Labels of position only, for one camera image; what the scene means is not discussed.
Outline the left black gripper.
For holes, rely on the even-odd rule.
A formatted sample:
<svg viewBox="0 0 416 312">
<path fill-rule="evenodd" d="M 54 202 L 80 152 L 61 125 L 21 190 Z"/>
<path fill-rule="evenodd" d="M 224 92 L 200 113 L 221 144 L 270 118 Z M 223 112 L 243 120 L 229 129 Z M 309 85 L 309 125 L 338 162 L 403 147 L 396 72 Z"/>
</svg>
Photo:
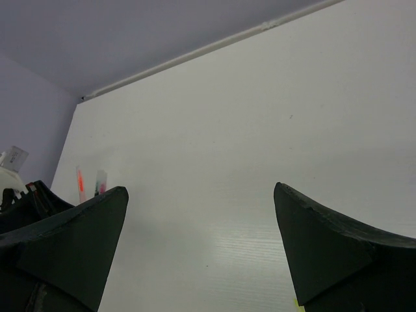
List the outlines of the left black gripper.
<svg viewBox="0 0 416 312">
<path fill-rule="evenodd" d="M 53 216 L 67 211 L 74 205 L 54 194 L 43 181 L 26 185 L 28 193 L 15 197 L 14 190 L 5 188 L 1 198 L 1 233 L 28 226 L 41 220 L 41 216 Z"/>
</svg>

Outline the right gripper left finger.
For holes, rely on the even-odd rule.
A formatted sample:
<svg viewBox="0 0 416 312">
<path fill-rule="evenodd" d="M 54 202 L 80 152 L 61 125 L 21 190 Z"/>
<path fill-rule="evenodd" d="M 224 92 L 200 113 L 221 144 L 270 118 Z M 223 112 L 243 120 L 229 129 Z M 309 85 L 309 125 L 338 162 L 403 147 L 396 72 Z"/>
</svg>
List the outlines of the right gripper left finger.
<svg viewBox="0 0 416 312">
<path fill-rule="evenodd" d="M 2 311 L 97 311 L 123 228 L 128 191 L 1 233 Z"/>
</svg>

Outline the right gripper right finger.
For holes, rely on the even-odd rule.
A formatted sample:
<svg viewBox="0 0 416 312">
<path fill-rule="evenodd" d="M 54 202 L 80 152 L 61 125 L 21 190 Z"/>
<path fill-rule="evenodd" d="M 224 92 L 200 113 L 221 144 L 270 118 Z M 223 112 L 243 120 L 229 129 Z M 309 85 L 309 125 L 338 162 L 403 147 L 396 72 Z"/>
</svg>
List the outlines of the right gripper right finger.
<svg viewBox="0 0 416 312">
<path fill-rule="evenodd" d="M 372 227 L 277 183 L 276 219 L 306 311 L 414 311 L 415 239 Z"/>
</svg>

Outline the orange pen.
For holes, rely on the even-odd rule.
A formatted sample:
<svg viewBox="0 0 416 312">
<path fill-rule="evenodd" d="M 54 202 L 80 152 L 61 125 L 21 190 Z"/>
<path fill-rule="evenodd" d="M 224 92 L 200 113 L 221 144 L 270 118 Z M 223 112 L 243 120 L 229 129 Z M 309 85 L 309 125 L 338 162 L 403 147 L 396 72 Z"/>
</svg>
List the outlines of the orange pen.
<svg viewBox="0 0 416 312">
<path fill-rule="evenodd" d="M 85 191 L 85 182 L 83 178 L 83 174 L 81 168 L 76 166 L 76 176 L 77 176 L 77 187 L 78 187 L 78 194 L 79 194 L 79 202 L 84 203 L 86 198 L 86 191 Z"/>
</svg>

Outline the red pen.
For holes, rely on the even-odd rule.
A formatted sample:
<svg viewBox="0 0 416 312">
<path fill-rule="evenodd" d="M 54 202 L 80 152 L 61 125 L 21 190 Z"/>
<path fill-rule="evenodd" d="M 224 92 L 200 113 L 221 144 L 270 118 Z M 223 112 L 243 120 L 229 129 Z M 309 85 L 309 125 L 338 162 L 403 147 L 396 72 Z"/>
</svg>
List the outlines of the red pen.
<svg viewBox="0 0 416 312">
<path fill-rule="evenodd" d="M 99 194 L 103 194 L 107 189 L 107 173 L 104 170 L 101 171 L 101 185 Z"/>
</svg>

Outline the green pen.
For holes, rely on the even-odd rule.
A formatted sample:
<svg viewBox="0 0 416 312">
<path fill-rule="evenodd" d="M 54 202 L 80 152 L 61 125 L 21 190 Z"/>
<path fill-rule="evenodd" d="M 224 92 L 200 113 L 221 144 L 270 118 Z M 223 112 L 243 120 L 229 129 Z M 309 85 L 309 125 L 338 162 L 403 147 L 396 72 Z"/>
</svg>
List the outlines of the green pen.
<svg viewBox="0 0 416 312">
<path fill-rule="evenodd" d="M 98 170 L 96 174 L 96 181 L 95 181 L 95 189 L 94 189 L 94 196 L 98 196 L 100 192 L 100 185 L 101 185 L 101 171 Z"/>
</svg>

